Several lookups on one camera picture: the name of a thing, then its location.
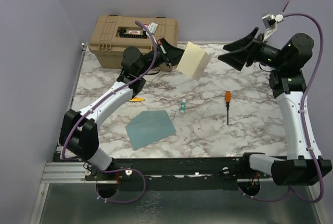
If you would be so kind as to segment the cream paper letter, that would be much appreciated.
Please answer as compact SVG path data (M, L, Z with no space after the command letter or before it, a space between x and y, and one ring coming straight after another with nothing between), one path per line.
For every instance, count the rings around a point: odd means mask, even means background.
M210 55L204 49L188 42L176 70L198 81L210 60Z

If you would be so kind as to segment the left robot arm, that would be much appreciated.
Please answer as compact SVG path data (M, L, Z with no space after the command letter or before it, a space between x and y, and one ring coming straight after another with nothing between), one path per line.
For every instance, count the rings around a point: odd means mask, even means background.
M143 55L137 47L123 52L122 70L111 88L90 105L75 111L68 110L63 118L59 144L78 158L97 167L102 179L114 176L113 158L99 146L98 129L121 105L129 102L142 90L143 78L150 69L162 64L169 67L179 64L183 49L169 44L164 38L153 42L153 50Z

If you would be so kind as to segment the teal envelope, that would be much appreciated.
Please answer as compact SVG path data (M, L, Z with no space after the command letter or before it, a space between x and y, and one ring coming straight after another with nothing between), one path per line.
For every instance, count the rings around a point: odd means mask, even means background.
M127 124L125 129L134 150L176 133L165 110L143 111Z

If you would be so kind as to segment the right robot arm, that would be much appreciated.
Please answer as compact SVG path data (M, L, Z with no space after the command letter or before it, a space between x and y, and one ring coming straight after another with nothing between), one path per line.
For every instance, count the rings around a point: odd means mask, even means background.
M313 132L306 102L306 82L302 67L312 57L313 39L304 33L291 37L282 49L267 45L257 35L258 28L244 38L224 46L227 52L218 59L241 71L258 62L272 68L269 85L280 108L287 140L287 158L274 158L263 153L246 154L239 172L250 178L257 171L268 174L279 186L312 186L332 170L332 163L322 157Z

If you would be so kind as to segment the green white glue stick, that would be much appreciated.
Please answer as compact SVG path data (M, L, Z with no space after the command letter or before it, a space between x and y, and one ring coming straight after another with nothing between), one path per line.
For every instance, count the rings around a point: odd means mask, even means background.
M184 113L185 112L185 107L186 107L186 99L182 100L181 107L180 107L180 112Z

